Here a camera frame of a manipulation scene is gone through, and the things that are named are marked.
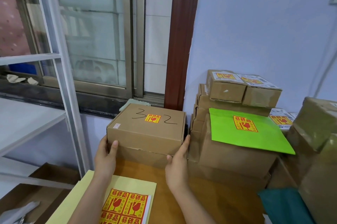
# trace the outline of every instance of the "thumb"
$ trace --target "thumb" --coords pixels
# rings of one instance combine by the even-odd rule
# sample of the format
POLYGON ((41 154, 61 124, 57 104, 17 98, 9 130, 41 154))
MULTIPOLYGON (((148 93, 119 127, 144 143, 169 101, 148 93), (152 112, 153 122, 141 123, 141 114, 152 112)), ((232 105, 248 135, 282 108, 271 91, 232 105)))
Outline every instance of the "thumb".
POLYGON ((109 152, 110 157, 116 158, 117 148, 118 148, 118 141, 114 141, 111 145, 111 149, 109 152))
POLYGON ((167 155, 166 158, 167 158, 167 164, 170 165, 172 163, 172 156, 167 155))

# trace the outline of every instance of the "pink polka dot fabric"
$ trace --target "pink polka dot fabric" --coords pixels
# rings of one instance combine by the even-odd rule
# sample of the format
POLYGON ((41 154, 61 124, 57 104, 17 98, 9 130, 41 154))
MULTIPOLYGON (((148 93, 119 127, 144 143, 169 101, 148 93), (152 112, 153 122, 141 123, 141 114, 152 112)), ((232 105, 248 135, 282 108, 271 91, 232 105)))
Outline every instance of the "pink polka dot fabric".
POLYGON ((16 0, 0 0, 0 56, 30 54, 16 0))

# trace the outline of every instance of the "green paper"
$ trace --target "green paper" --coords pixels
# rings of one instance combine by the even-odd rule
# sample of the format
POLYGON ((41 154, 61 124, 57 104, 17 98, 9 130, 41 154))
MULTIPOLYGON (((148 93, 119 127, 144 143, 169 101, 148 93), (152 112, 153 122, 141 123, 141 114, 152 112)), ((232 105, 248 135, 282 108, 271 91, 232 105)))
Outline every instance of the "green paper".
POLYGON ((209 111, 213 141, 295 154, 278 125, 269 117, 214 108, 209 111))

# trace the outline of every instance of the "wooden table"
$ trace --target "wooden table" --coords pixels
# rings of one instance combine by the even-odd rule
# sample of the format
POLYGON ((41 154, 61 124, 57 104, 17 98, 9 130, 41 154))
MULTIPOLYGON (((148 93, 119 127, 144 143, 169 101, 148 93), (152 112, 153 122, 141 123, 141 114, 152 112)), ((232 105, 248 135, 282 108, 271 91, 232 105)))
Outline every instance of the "wooden table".
MULTIPOLYGON (((157 183, 149 224, 185 223, 178 203, 165 181, 165 170, 117 159, 115 175, 157 183)), ((217 223, 264 223, 263 206, 256 192, 190 177, 189 185, 217 223)))

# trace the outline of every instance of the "pale yellow folder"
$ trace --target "pale yellow folder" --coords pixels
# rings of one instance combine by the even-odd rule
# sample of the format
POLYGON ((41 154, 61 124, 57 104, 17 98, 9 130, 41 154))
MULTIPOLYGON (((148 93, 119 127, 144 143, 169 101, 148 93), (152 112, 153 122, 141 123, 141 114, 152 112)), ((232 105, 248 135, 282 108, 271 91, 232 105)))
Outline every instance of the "pale yellow folder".
MULTIPOLYGON (((83 179, 79 181, 76 186, 70 191, 68 196, 64 199, 61 205, 56 209, 53 215, 49 218, 46 224, 67 224, 72 213, 74 212, 78 202, 82 198, 84 192, 90 184, 90 181, 94 175, 93 171, 88 171, 84 175, 83 179)), ((111 183, 105 193, 104 201, 102 202, 102 207, 107 199, 109 192, 112 188, 117 190, 122 190, 131 193, 137 193, 141 195, 151 195, 151 203, 149 208, 149 213, 147 216, 146 223, 149 222, 149 216, 151 212, 154 192, 156 191, 157 184, 154 182, 147 182, 140 179, 132 179, 122 176, 113 175, 111 183)))

